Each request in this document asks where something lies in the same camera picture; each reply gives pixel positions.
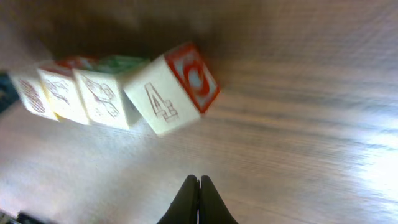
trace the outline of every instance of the wooden toy block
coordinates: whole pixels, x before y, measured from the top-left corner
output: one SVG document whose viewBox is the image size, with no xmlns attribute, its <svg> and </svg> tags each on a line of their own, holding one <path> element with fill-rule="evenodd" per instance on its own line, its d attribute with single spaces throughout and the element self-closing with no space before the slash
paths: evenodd
<svg viewBox="0 0 398 224">
<path fill-rule="evenodd" d="M 49 94 L 50 105 L 59 116 L 81 124 L 90 123 L 72 69 L 89 67 L 93 62 L 90 58 L 72 57 L 46 63 L 38 68 Z"/>
<path fill-rule="evenodd" d="M 220 88 L 189 43 L 146 66 L 124 91 L 155 133 L 163 134 L 199 119 Z"/>
<path fill-rule="evenodd" d="M 51 109 L 47 94 L 37 73 L 37 65 L 13 70 L 9 73 L 9 76 L 22 104 L 28 111 L 44 118 L 58 121 L 58 117 Z"/>
<path fill-rule="evenodd" d="M 92 67 L 74 69 L 90 119 L 121 129 L 137 122 L 141 115 L 123 92 L 122 83 L 148 63 L 143 58 L 115 55 Z"/>
</svg>

